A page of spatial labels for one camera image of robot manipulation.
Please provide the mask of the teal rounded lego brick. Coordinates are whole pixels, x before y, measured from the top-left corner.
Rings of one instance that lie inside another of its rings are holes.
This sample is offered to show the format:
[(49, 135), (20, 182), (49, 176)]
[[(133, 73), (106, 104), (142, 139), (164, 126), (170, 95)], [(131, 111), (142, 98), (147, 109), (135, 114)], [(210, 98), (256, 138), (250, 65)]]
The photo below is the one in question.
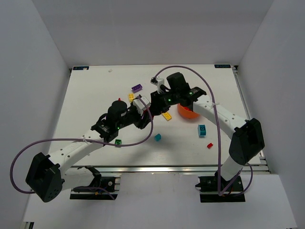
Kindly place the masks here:
[(199, 138), (205, 138), (206, 136), (206, 126), (205, 125), (198, 125), (198, 136)]

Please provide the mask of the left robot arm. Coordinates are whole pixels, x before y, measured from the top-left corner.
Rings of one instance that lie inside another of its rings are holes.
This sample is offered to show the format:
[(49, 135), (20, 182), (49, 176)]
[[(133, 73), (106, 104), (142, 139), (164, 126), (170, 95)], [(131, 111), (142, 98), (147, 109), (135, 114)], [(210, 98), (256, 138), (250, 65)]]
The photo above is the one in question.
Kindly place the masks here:
[(114, 101), (96, 124), (80, 139), (72, 139), (70, 144), (56, 152), (44, 155), (38, 153), (32, 160), (26, 183), (43, 202), (56, 198), (61, 191), (77, 186), (89, 186), (99, 175), (92, 167), (81, 169), (76, 174), (68, 170), (82, 158), (105, 145), (112, 145), (119, 130), (129, 125), (139, 129), (153, 122), (151, 103), (145, 98), (136, 98), (130, 105), (124, 101)]

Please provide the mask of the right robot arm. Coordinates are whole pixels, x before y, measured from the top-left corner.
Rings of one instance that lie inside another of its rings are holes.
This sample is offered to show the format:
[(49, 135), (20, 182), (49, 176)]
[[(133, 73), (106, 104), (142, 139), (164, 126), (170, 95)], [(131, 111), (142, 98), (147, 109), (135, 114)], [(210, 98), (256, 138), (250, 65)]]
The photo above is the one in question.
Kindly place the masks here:
[(231, 140), (229, 156), (224, 163), (218, 162), (215, 173), (223, 185), (233, 182), (242, 168), (264, 147), (261, 123), (252, 118), (241, 118), (217, 104), (213, 93), (207, 94), (199, 87), (191, 88), (182, 73), (173, 73), (164, 79), (155, 76), (151, 83), (157, 91), (151, 93), (151, 110), (159, 113), (169, 109), (171, 105), (180, 104), (195, 113), (207, 118), (216, 125), (217, 131), (223, 131)]

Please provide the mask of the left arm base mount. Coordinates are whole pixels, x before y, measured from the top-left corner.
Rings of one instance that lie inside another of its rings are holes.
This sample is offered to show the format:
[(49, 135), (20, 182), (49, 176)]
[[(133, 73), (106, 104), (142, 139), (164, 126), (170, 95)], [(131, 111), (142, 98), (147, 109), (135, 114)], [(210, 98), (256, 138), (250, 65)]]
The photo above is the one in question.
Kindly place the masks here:
[(120, 190), (121, 178), (103, 176), (93, 166), (79, 167), (80, 182), (71, 189), (71, 200), (115, 200)]

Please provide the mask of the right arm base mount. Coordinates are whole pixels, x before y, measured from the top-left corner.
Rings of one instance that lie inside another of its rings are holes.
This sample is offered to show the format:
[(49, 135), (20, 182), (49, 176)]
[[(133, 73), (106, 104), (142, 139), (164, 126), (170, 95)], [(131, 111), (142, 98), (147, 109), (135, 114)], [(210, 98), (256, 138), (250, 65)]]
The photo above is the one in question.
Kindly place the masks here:
[(234, 183), (224, 192), (222, 196), (218, 195), (217, 177), (203, 176), (198, 177), (199, 183), (195, 188), (200, 192), (201, 203), (238, 203), (245, 202), (244, 194), (240, 194), (243, 190), (243, 183), (239, 176)]

